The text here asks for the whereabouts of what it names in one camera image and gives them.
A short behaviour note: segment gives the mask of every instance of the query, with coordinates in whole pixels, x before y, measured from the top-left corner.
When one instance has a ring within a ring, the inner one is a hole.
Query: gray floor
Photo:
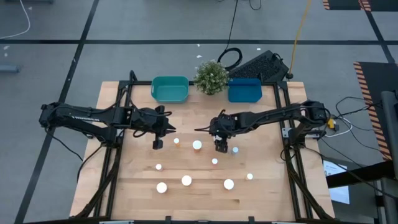
[[[92,0],[56,0],[53,5],[25,3],[32,27],[16,39],[79,39]],[[240,1],[232,39],[292,40],[305,9],[305,0],[266,0],[262,9],[253,11]],[[88,39],[227,39],[234,1],[216,2],[177,0],[99,0]],[[394,22],[398,12],[374,12],[386,40],[398,40]],[[21,6],[0,1],[0,36],[25,29]],[[301,39],[377,40],[364,11],[326,11],[314,1]],[[76,45],[0,44],[0,63],[22,65],[21,73],[0,75],[0,217],[2,223],[14,221],[37,156],[44,130],[37,120],[43,103],[56,101],[68,73]],[[246,62],[265,50],[277,52],[290,66],[292,45],[231,45],[243,51]],[[151,80],[159,75],[195,75],[201,62],[215,59],[225,45],[85,45],[66,102],[95,106],[101,82],[123,80],[133,69],[138,79]],[[398,46],[389,46],[398,60]],[[223,63],[233,62],[235,55]],[[322,101],[332,113],[345,96],[361,97],[353,62],[387,62],[376,45],[299,45],[293,73],[295,81],[305,83],[310,99]],[[362,107],[360,101],[347,101],[342,110]],[[370,128],[367,112],[348,116],[354,124]],[[354,130],[364,144],[376,147],[372,132]],[[83,155],[86,139],[79,133],[57,129],[55,135]],[[381,161],[380,153],[361,147],[349,134],[326,139],[332,146],[362,164]],[[344,159],[320,142],[323,154]],[[50,151],[30,203],[25,222],[67,218],[76,187],[80,161],[58,142]],[[347,215],[339,211],[339,217]]]

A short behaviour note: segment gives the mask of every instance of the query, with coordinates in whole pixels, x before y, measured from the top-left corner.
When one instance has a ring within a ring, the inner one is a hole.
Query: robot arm
[[[216,151],[227,153],[226,140],[237,134],[244,134],[257,129],[261,125],[294,119],[300,122],[297,128],[292,128],[284,133],[284,139],[288,145],[303,143],[307,134],[322,134],[321,131],[312,131],[328,121],[326,109],[323,103],[317,101],[306,101],[295,103],[279,109],[264,111],[260,113],[241,112],[235,114],[224,114],[225,110],[211,119],[209,134],[215,139]]]
[[[155,134],[153,149],[161,149],[160,140],[168,133],[175,132],[175,127],[169,124],[167,118],[171,112],[164,112],[164,106],[155,109],[132,107],[109,107],[103,110],[71,106],[65,103],[42,105],[39,123],[43,128],[66,127],[79,131],[88,137],[96,137],[107,146],[114,144],[114,129],[133,129],[138,138],[145,133]],[[87,121],[101,122],[107,127],[101,128]]]

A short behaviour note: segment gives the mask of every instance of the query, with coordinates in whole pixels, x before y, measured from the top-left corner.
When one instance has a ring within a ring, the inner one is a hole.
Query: wooden table
[[[114,103],[117,86],[118,82],[102,84],[97,108]],[[303,83],[290,82],[288,87],[291,103],[307,99]],[[112,219],[164,220],[171,215],[173,220],[247,221],[248,216],[254,216],[256,221],[294,221],[286,165],[279,157],[282,140],[278,123],[229,139],[230,148],[239,147],[236,155],[216,152],[208,133],[193,130],[208,126],[210,119],[222,109],[226,109],[227,114],[275,109],[273,88],[263,86],[262,94],[255,104],[232,104],[226,91],[207,96],[190,86],[186,103],[165,104],[166,111],[173,112],[169,120],[177,132],[162,138],[164,147],[157,151],[152,149],[153,134],[134,138],[132,131],[126,130]],[[133,86],[131,96],[139,108],[158,105],[150,95],[149,85]],[[174,138],[180,139],[180,147],[175,146]],[[192,142],[197,139],[203,143],[199,153],[192,148]],[[306,143],[307,147],[318,150],[316,140],[308,139]],[[85,157],[98,146],[97,140],[88,140]],[[81,171],[71,215],[80,212],[97,190],[104,152],[102,149]],[[218,165],[211,163],[212,158],[218,159]],[[302,160],[309,191],[325,211],[334,216],[320,156],[302,149]],[[156,171],[156,164],[162,164],[163,171]],[[248,172],[254,175],[251,181],[244,179]],[[192,177],[191,186],[181,184],[184,175]],[[233,190],[224,189],[225,179],[234,180]],[[167,184],[165,194],[157,193],[159,182]],[[300,212],[305,217],[302,194],[298,188],[297,191]],[[106,192],[102,214],[107,197]]]

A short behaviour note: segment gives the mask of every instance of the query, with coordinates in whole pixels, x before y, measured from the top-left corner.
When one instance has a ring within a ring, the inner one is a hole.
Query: blue bin
[[[228,86],[228,100],[232,103],[255,103],[262,97],[258,78],[234,78]]]
[[[156,77],[151,95],[159,103],[184,103],[188,96],[189,81],[183,76]]]

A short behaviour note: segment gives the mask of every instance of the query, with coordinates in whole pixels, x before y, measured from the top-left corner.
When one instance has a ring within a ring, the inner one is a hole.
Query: potted plant
[[[202,93],[214,95],[223,91],[228,83],[228,71],[215,60],[201,64],[193,80],[195,86]]]

